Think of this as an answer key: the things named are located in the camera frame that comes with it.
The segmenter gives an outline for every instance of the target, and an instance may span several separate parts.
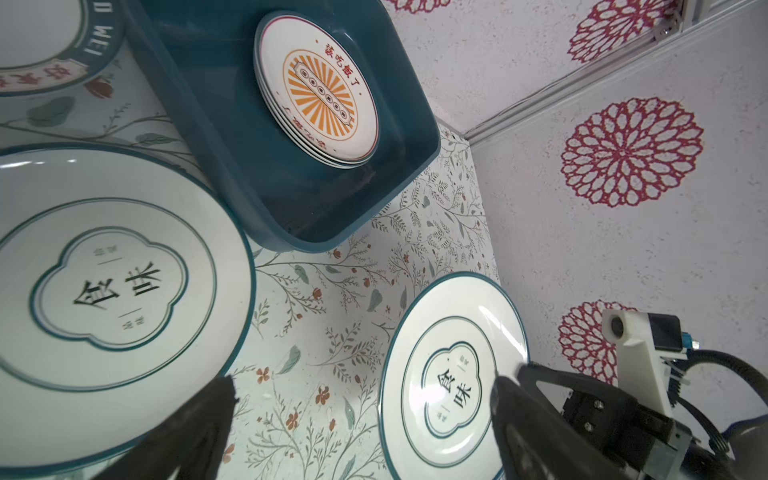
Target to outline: white ceramic plate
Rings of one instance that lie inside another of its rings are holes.
[[[3,0],[0,97],[54,91],[106,67],[123,41],[119,4]]]
[[[266,103],[267,107],[270,109],[270,113],[274,117],[277,124],[280,126],[280,128],[285,132],[285,134],[293,140],[293,143],[296,144],[305,154],[309,155],[312,159],[319,161],[322,164],[328,165],[329,167],[334,168],[341,168],[341,169],[350,169],[359,167],[360,165],[364,165],[367,161],[363,162],[357,162],[354,164],[347,164],[344,162],[333,160],[331,157],[328,157],[327,155],[321,154],[318,149],[313,147],[313,144],[317,142],[318,140],[312,135],[312,132],[307,130],[303,127],[303,125],[294,117],[292,120],[286,119],[281,113],[280,113],[280,107],[275,103],[274,99],[269,95],[269,92],[265,90],[265,87],[263,86],[261,80],[257,82],[259,85],[259,91],[261,92],[262,97],[264,98],[264,102]]]
[[[291,110],[342,161],[364,161],[379,139],[366,79],[344,48],[298,15],[268,16],[256,36],[254,67],[276,103]]]
[[[0,205],[0,476],[119,452],[228,367],[253,261],[199,182],[46,147],[0,156]]]
[[[379,433],[395,478],[496,478],[491,388],[527,362],[520,317],[490,279],[453,273],[422,292],[384,364]]]

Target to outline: cloud-shaped emblem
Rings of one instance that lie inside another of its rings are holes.
[[[62,339],[131,349],[167,325],[187,287],[187,266],[172,248],[123,227],[81,233],[35,285],[35,320]]]
[[[434,352],[422,374],[422,390],[438,392],[424,405],[427,429],[435,437],[446,438],[472,423],[480,409],[482,384],[475,349],[457,342]]]

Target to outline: plate with orange sunburst design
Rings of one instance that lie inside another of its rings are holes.
[[[323,142],[322,150],[307,142],[312,149],[344,163],[371,157],[379,139],[373,96],[358,65],[325,30],[296,13],[268,15],[257,30],[254,67],[263,90],[286,107],[273,114],[291,125],[297,119]]]
[[[261,91],[261,94],[264,96],[264,101],[266,102],[267,107],[270,109],[270,113],[275,118],[275,121],[277,122],[278,126],[280,126],[283,132],[285,132],[286,136],[291,140],[293,140],[293,143],[295,143],[296,146],[299,147],[309,157],[319,161],[321,164],[328,165],[329,167],[342,168],[342,169],[360,167],[366,163],[366,162],[356,162],[353,164],[351,162],[346,163],[346,162],[337,161],[337,160],[334,160],[332,157],[329,157],[328,155],[322,155],[319,151],[315,151],[314,149],[310,148],[310,145],[317,143],[324,150],[326,148],[325,142],[323,142],[319,138],[315,138],[314,135],[312,135],[312,132],[310,132],[309,129],[304,127],[297,118],[293,118],[292,121],[285,120],[283,116],[279,113],[279,111],[281,109],[284,109],[285,107],[280,107],[279,105],[274,103],[274,100],[264,92],[261,81],[259,81],[259,90]],[[298,135],[296,133],[296,127],[298,126],[302,127],[301,131],[303,133],[303,136]]]

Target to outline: teal plastic tray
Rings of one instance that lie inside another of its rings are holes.
[[[293,10],[355,59],[379,114],[379,146],[340,170],[304,154],[259,93],[262,17]],[[245,231],[275,251],[334,248],[376,215],[440,149],[432,111],[379,0],[126,0],[134,55],[167,113]]]

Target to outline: patterned wall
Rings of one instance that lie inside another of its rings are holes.
[[[616,383],[599,322],[618,307],[677,314],[703,348],[768,372],[766,22],[762,2],[472,148],[532,359]],[[720,430],[765,413],[724,369],[689,377],[683,397]]]
[[[677,0],[382,0],[435,115],[467,131],[645,33]]]

